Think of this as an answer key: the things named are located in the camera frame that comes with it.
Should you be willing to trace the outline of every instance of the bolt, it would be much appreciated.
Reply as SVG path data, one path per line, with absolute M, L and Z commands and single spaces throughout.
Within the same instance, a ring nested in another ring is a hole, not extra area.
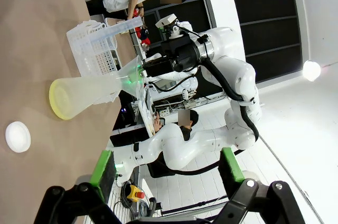
M 254 182 L 253 180 L 249 180 L 249 181 L 247 182 L 247 186 L 248 186 L 248 187 L 254 187 L 254 185 L 255 185 L 255 182 Z
M 276 188 L 281 190 L 283 188 L 283 185 L 281 185 L 280 183 L 276 183 Z
M 58 195 L 60 192 L 61 192 L 61 190 L 60 190 L 60 189 L 57 189 L 57 188 L 54 188 L 54 189 L 52 190 L 52 193 L 53 193 L 54 195 Z
M 80 185 L 80 191 L 85 192 L 88 191 L 88 187 L 84 184 Z

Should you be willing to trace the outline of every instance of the plastic basket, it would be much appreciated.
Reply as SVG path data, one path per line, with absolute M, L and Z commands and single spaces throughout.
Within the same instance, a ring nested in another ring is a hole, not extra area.
M 140 17 L 110 27 L 90 20 L 68 31 L 67 38 L 81 76 L 98 76 L 117 71 L 111 54 L 111 50 L 117 49 L 115 35 L 142 24 Z M 95 104 L 114 101 L 116 96 L 103 97 Z

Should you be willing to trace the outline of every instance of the white lid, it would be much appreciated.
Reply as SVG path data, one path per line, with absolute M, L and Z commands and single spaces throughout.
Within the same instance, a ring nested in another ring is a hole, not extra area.
M 22 153 L 31 145 L 31 134 L 22 122 L 13 122 L 7 126 L 6 141 L 11 150 Z

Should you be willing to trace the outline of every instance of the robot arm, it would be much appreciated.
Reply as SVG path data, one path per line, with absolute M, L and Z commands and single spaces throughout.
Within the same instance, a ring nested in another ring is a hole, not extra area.
M 224 115 L 226 126 L 193 133 L 187 142 L 177 125 L 168 124 L 146 141 L 115 147 L 120 183 L 129 179 L 134 167 L 155 161 L 160 152 L 170 169 L 179 170 L 201 153 L 232 145 L 239 153 L 251 147 L 259 136 L 255 127 L 261 118 L 256 73 L 241 60 L 240 35 L 228 27 L 194 34 L 189 24 L 184 23 L 188 28 L 182 27 L 174 15 L 161 19 L 156 26 L 163 26 L 168 38 L 161 44 L 163 56 L 143 65 L 147 75 L 157 77 L 201 66 L 206 80 L 221 86 L 232 99 L 231 108 Z

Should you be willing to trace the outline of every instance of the red button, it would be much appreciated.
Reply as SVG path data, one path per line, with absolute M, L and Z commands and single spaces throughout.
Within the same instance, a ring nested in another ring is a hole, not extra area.
M 146 194 L 144 194 L 144 192 L 136 192 L 135 196 L 139 199 L 143 199 L 145 197 Z

